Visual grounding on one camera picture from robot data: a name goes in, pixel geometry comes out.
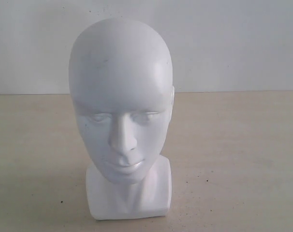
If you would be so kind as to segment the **white mannequin head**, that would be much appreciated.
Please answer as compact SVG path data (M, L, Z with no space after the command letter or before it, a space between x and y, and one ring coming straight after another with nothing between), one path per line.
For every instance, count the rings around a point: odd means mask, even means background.
M161 154L172 118L173 66L150 26L110 18L73 44L69 87L79 133L91 158L86 191L97 220L165 216L172 197Z

